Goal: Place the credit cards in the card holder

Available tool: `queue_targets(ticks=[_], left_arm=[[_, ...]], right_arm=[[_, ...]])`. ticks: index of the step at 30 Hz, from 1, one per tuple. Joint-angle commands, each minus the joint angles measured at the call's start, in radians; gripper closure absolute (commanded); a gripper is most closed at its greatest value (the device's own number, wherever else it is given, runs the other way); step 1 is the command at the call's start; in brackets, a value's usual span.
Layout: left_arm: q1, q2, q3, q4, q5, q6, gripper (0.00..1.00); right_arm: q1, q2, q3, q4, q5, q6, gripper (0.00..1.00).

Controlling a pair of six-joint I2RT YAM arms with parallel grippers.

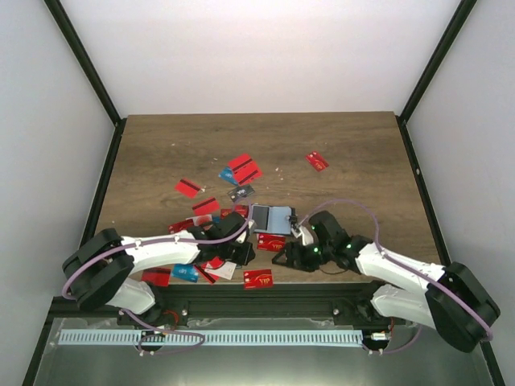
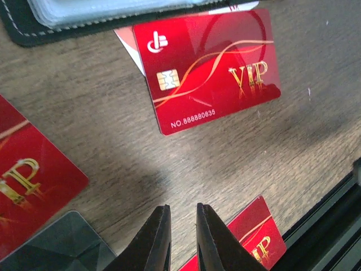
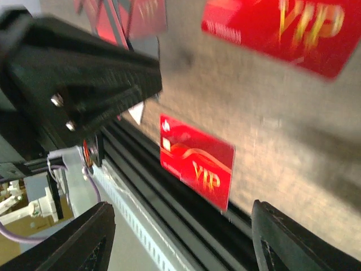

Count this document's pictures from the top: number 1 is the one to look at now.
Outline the black card carried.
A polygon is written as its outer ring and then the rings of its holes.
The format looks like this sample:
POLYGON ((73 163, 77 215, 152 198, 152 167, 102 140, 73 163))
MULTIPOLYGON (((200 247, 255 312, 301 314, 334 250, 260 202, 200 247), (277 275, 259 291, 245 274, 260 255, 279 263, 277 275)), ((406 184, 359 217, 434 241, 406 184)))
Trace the black card carried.
POLYGON ((268 228, 270 208, 268 206, 256 204, 252 206, 252 209, 252 220, 256 225, 256 230, 259 232, 266 231, 268 228))

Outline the black card holder wallet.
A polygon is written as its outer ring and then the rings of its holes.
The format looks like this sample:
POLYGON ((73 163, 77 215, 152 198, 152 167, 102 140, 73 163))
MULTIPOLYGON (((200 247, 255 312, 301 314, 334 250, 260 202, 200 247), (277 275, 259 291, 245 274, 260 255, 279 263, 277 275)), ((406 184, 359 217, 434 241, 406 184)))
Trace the black card holder wallet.
POLYGON ((288 206, 268 206, 270 208, 268 218, 268 228, 266 231, 256 233, 273 234, 280 236, 289 236, 291 234, 291 222, 296 220, 296 210, 293 207, 288 206))

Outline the red VIP card front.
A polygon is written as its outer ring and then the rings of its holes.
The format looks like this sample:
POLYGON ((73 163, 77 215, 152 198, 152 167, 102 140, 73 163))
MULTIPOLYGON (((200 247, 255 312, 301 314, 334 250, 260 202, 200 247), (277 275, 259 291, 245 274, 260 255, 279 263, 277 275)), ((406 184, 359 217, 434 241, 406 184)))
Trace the red VIP card front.
POLYGON ((243 279, 245 290, 270 288, 274 285, 273 274, 270 269, 246 270, 243 279))

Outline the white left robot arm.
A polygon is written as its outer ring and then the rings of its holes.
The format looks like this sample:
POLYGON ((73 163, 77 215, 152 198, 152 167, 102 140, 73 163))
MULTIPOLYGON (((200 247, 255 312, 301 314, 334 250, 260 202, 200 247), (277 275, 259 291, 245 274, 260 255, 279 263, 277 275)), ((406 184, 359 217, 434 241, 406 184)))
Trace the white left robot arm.
POLYGON ((255 222, 233 211, 219 222, 193 226, 167 236, 120 236, 113 228, 97 233, 62 265, 62 295, 81 310, 112 306, 154 325, 166 304, 158 290, 132 275, 165 265, 197 265, 219 258, 245 265, 255 254, 249 236, 255 222))

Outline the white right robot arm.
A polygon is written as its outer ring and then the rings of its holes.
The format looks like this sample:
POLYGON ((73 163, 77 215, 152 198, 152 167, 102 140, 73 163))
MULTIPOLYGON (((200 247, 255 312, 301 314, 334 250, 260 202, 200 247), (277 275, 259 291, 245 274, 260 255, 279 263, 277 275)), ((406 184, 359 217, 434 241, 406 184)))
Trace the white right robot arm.
POLYGON ((273 263, 311 273, 332 261, 344 271, 382 280, 357 304, 363 322, 402 318, 436 330, 462 352, 492 338, 500 308, 466 265, 424 263, 388 250, 376 238, 350 236, 328 211, 308 223, 291 225, 295 240, 275 254, 273 263))

